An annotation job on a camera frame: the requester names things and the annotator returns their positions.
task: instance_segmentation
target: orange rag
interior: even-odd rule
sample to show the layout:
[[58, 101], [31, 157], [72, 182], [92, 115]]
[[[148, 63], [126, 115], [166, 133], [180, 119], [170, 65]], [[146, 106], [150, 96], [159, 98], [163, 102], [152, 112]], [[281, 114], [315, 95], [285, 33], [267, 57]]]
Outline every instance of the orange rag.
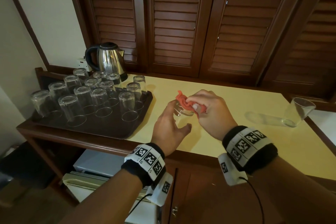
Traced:
[[[190, 101], [190, 102], [187, 103], [186, 102], [187, 97], [182, 94], [182, 91], [178, 90], [177, 92], [178, 92], [178, 95], [176, 96], [175, 99], [180, 103], [180, 105], [188, 111], [194, 111], [197, 115], [197, 118], [199, 118], [198, 113], [193, 108], [193, 104], [198, 104], [198, 103], [196, 103], [194, 101]], [[200, 105], [200, 104], [198, 104], [198, 105], [201, 107], [200, 113], [204, 113], [207, 110], [207, 107], [205, 105]]]

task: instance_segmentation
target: yellow countertop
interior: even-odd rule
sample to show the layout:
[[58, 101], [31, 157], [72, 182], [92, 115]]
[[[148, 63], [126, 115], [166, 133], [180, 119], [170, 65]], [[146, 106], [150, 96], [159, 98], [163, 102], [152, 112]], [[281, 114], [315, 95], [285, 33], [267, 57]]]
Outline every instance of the yellow countertop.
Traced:
[[[133, 81], [129, 75], [123, 86]], [[310, 126], [301, 122], [296, 128], [281, 125], [287, 100], [279, 93], [209, 85], [196, 82], [146, 76], [147, 90], [153, 101], [143, 123], [128, 139], [139, 143], [151, 140], [154, 124], [167, 103], [175, 99], [178, 90], [190, 96], [201, 89], [212, 90], [225, 99], [238, 125], [254, 127], [269, 137], [278, 148], [279, 156], [306, 175], [336, 180], [336, 157]], [[196, 115], [180, 120], [179, 126], [191, 123], [191, 133], [177, 148], [212, 157], [225, 152], [221, 142], [211, 137], [198, 123]]]

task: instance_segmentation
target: electrical outlet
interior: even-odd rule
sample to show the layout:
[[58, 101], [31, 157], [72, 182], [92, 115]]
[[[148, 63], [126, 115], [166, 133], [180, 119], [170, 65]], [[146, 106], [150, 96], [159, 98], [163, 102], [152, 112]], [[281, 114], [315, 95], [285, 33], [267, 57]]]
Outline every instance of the electrical outlet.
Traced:
[[77, 68], [85, 68], [86, 71], [92, 71], [91, 67], [87, 64], [85, 59], [77, 59]]

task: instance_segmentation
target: wooden shutter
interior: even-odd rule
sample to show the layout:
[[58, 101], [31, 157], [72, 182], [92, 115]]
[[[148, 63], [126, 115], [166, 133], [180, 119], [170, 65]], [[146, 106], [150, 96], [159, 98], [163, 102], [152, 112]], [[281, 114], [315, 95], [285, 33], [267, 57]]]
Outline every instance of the wooden shutter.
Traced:
[[132, 70], [147, 62], [143, 0], [85, 0], [94, 42], [114, 42]]
[[297, 0], [214, 0], [201, 78], [255, 85]]
[[152, 72], [198, 77], [212, 0], [148, 0]]
[[303, 0], [263, 86], [330, 98], [336, 86], [336, 0]]

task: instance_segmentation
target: electric kettle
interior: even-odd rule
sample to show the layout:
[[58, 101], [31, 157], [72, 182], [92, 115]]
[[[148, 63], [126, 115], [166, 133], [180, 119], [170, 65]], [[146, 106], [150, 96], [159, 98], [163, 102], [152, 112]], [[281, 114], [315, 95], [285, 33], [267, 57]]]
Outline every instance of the electric kettle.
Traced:
[[[98, 66], [92, 62], [92, 52], [97, 53]], [[87, 64], [96, 71], [120, 74], [122, 82], [128, 77], [125, 70], [124, 51], [115, 43], [106, 42], [89, 47], [85, 51], [85, 59]]]

